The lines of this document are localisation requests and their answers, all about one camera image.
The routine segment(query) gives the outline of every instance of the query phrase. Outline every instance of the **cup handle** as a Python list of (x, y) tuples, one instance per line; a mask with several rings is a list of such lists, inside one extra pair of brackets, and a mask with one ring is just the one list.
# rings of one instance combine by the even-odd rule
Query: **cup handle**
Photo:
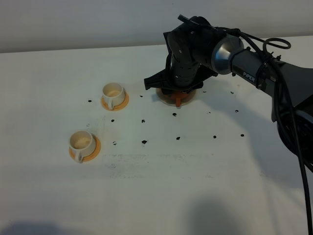
[(114, 106), (113, 106), (113, 99), (112, 99), (112, 98), (109, 99), (108, 108), (109, 108), (110, 110), (112, 110), (112, 109), (114, 108)]
[(78, 162), (78, 163), (83, 163), (83, 157), (82, 157), (80, 151), (76, 151), (75, 161)]

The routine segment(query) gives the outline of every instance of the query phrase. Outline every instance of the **white teacup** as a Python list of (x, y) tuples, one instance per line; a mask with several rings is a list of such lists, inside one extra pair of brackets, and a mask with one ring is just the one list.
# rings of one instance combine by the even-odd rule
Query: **white teacup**
[(108, 105), (108, 108), (112, 110), (114, 106), (120, 105), (125, 100), (125, 89), (119, 83), (108, 83), (102, 89), (102, 97)]
[(69, 147), (75, 154), (75, 161), (83, 162), (96, 149), (96, 141), (88, 131), (77, 131), (69, 138)]

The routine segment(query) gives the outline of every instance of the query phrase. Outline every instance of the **gray wall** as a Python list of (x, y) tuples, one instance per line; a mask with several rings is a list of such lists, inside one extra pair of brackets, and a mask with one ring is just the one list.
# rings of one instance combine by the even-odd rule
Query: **gray wall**
[(0, 0), (0, 52), (163, 44), (179, 14), (257, 36), (313, 34), (313, 0)]

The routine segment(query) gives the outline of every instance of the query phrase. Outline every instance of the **black wire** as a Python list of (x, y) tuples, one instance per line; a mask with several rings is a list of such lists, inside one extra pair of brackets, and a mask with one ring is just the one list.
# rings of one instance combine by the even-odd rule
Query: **black wire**
[[(270, 56), (270, 53), (266, 49), (266, 45), (271, 45), (271, 46), (283, 48), (283, 49), (289, 49), (291, 47), (291, 44), (289, 42), (287, 42), (286, 40), (283, 40), (283, 39), (270, 38), (270, 39), (267, 39), (264, 41), (262, 39), (258, 39), (256, 37), (254, 37), (254, 36), (251, 37), (251, 35), (244, 34), (242, 32), (240, 32), (239, 35), (242, 38), (244, 38), (252, 46), (253, 49), (255, 49), (255, 51), (260, 55), (261, 59), (264, 59), (266, 56)], [(257, 41), (264, 42), (263, 43), (263, 52), (256, 46), (256, 44), (249, 37), (251, 37)], [(284, 46), (280, 46), (280, 45), (276, 45), (276, 44), (270, 44), (270, 42), (272, 42), (272, 41), (283, 42), (283, 43), (286, 43), (287, 46), (284, 47)], [(286, 138), (287, 142), (289, 144), (291, 144), (291, 146), (296, 147), (295, 153), (297, 154), (298, 160), (299, 160), (299, 166), (300, 166), (302, 182), (303, 182), (303, 189), (304, 189), (304, 196), (305, 196), (307, 221), (308, 221), (308, 232), (309, 232), (309, 235), (313, 235), (310, 192), (309, 192), (309, 185), (308, 185), (308, 179), (307, 179), (307, 175), (306, 175), (305, 165), (312, 172), (313, 172), (313, 166), (306, 159), (303, 159), (303, 157), (302, 157), (301, 146), (300, 146), (300, 141), (299, 141), (299, 136), (298, 136), (298, 131), (297, 131), (298, 130), (297, 129), (297, 123), (296, 123), (296, 118), (295, 118), (295, 111), (294, 111), (293, 106), (292, 106), (291, 97), (290, 97), (290, 93), (289, 93), (286, 81), (284, 80), (284, 77), (280, 71), (280, 68), (276, 64), (276, 62), (273, 61), (273, 59), (270, 59), (268, 62), (272, 66), (274, 71), (276, 72), (277, 78), (278, 78), (275, 82), (275, 88), (274, 88), (275, 89), (275, 92), (274, 92), (274, 111), (275, 111), (275, 115), (277, 118), (277, 124), (278, 124), (278, 127), (280, 128), (280, 130), (282, 131), (283, 136)], [(294, 135), (293, 140), (291, 139), (291, 137), (287, 133), (286, 127), (281, 120), (281, 114), (280, 114), (280, 110), (279, 110), (280, 109), (280, 105), (279, 105), (280, 104), (280, 100), (279, 100), (279, 93), (280, 92), (283, 92), (285, 94), (288, 109), (290, 111), (291, 120), (292, 120), (293, 135)]]
[[(263, 52), (265, 54), (268, 53), (268, 51), (266, 50), (266, 45), (268, 42), (271, 42), (271, 41), (284, 42), (285, 40), (283, 40), (283, 39), (277, 40), (275, 38), (270, 38), (270, 39), (265, 40), (265, 42), (263, 44)], [(276, 81), (275, 86), (276, 87), (279, 86), (279, 84), (277, 82), (279, 82), (281, 84), (282, 91), (285, 93), (285, 98), (287, 100), (287, 105), (288, 105), (288, 108), (290, 111), (291, 120), (292, 120), (293, 135), (294, 135), (293, 137), (294, 137), (294, 142), (295, 142), (295, 146), (296, 146), (295, 153), (297, 153), (297, 156), (298, 156), (300, 171), (301, 171), (301, 176), (302, 176), (302, 182), (303, 182), (304, 197), (305, 197), (305, 204), (306, 204), (306, 211), (307, 211), (307, 220), (308, 220), (308, 231), (309, 231), (309, 235), (313, 235), (309, 184), (308, 184), (308, 178), (306, 175), (303, 156), (301, 153), (300, 140), (299, 140), (299, 136), (298, 136), (298, 127), (297, 127), (297, 122), (296, 122), (296, 118), (295, 118), (295, 111), (294, 111), (293, 106), (292, 106), (291, 97), (290, 97), (290, 93), (289, 93), (286, 81), (284, 80), (284, 77), (280, 71), (280, 68), (278, 67), (276, 62), (274, 62), (272, 59), (269, 60), (269, 64), (272, 66), (272, 68), (276, 72), (277, 76), (279, 77), (279, 80)]]
[[(225, 28), (225, 27), (216, 27), (216, 29), (229, 30), (229, 28)], [(256, 41), (259, 41), (259, 42), (261, 42), (261, 43), (264, 43), (264, 42), (265, 42), (265, 40), (263, 40), (263, 39), (261, 39), (261, 38), (257, 38), (257, 37), (255, 37), (255, 36), (253, 36), (253, 35), (250, 35), (250, 34), (247, 34), (247, 33), (243, 33), (243, 34), (245, 34), (247, 37), (252, 38), (252, 39), (254, 39), (254, 40), (256, 40)], [(280, 38), (275, 38), (275, 39), (276, 39), (276, 40), (272, 40), (272, 41), (281, 42), (281, 40), (284, 40), (284, 39), (280, 39)], [(281, 48), (281, 49), (290, 49), (290, 48), (291, 48), (290, 42), (284, 40), (283, 43), (287, 44), (287, 46), (281, 46), (281, 45), (274, 44), (274, 43), (267, 43), (267, 45), (273, 46), (273, 47), (277, 47), (277, 48)]]

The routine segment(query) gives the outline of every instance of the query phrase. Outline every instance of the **orange object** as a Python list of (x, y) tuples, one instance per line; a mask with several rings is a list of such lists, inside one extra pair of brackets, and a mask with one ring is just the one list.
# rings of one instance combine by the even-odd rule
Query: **orange object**
[[(94, 159), (100, 152), (101, 142), (98, 139), (98, 137), (96, 137), (94, 135), (92, 135), (92, 136), (93, 136), (94, 140), (96, 141), (96, 149), (89, 156), (86, 156), (86, 157), (83, 158), (83, 163), (84, 162), (88, 162), (88, 161)], [(71, 156), (71, 158), (73, 158), (73, 160), (75, 160), (75, 154), (73, 153), (73, 151), (70, 148), (68, 149), (68, 152), (69, 152), (69, 155)]]
[(171, 106), (180, 107), (191, 102), (192, 98), (196, 94), (196, 90), (193, 90), (191, 93), (188, 94), (178, 91), (174, 91), (173, 94), (163, 94), (162, 90), (160, 88), (157, 88), (156, 94), (163, 103)]
[(173, 94), (165, 94), (165, 97), (171, 100), (175, 100), (176, 107), (181, 106), (181, 100), (188, 97), (189, 94), (175, 91)]
[(128, 96), (128, 94), (125, 92), (125, 100), (123, 101), (123, 103), (121, 103), (120, 105), (114, 106), (114, 109), (111, 110), (111, 109), (109, 109), (108, 104), (107, 104), (106, 102), (104, 102), (103, 97), (101, 97), (101, 104), (102, 104), (102, 107), (105, 108), (105, 109), (108, 110), (108, 111), (119, 111), (119, 110), (121, 110), (121, 109), (124, 109), (124, 108), (127, 106), (128, 102), (129, 102), (129, 96)]

